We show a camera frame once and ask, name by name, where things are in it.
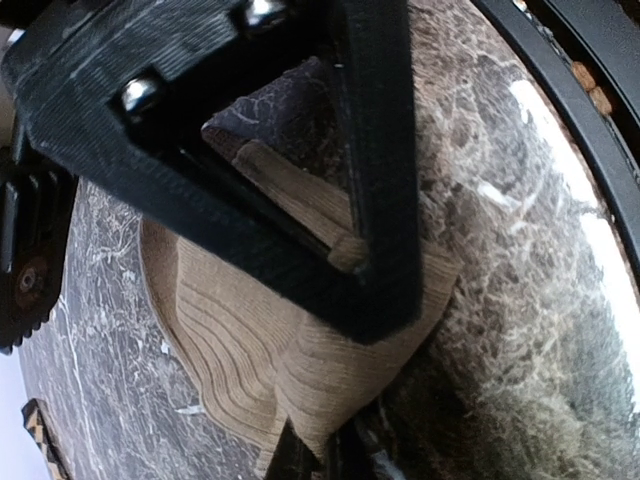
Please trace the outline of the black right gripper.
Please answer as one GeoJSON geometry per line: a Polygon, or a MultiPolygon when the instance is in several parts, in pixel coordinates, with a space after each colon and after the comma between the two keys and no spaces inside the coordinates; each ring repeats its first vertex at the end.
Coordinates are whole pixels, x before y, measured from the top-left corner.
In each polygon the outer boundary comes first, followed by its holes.
{"type": "Polygon", "coordinates": [[[45,159],[1,151],[1,352],[49,320],[61,292],[78,179],[45,159]]]}

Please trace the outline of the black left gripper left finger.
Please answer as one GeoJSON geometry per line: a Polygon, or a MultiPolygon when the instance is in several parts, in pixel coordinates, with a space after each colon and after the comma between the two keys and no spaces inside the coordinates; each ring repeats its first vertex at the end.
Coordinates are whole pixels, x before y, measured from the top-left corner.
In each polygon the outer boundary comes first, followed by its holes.
{"type": "Polygon", "coordinates": [[[285,422],[265,480],[314,480],[324,478],[324,467],[296,434],[291,422],[285,422]]]}

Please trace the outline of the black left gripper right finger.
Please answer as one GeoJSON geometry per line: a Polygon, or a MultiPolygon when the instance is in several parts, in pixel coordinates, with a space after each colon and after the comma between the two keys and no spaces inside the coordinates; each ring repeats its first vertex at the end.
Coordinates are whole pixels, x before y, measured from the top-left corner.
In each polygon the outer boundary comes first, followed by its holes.
{"type": "Polygon", "coordinates": [[[400,478],[400,470],[383,445],[383,431],[371,417],[359,414],[332,436],[332,478],[400,478]]]}

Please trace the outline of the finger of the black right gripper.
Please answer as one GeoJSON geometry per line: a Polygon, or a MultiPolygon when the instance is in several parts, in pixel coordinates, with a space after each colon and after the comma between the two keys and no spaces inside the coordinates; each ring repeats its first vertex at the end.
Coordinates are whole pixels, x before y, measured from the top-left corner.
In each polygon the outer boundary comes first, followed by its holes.
{"type": "Polygon", "coordinates": [[[403,1],[5,1],[19,163],[87,179],[360,343],[422,300],[409,9],[403,1]],[[332,73],[351,218],[340,248],[232,164],[210,119],[319,57],[332,73]]]}

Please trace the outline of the tan ribbed sock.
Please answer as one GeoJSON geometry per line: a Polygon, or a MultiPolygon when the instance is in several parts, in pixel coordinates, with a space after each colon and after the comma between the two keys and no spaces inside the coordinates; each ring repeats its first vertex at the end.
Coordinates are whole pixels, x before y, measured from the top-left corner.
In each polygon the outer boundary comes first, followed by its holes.
{"type": "Polygon", "coordinates": [[[210,419],[256,446],[264,474],[291,426],[321,457],[329,437],[399,374],[444,313],[461,269],[422,246],[421,318],[372,345],[323,325],[217,256],[151,221],[140,225],[150,303],[210,419]]]}

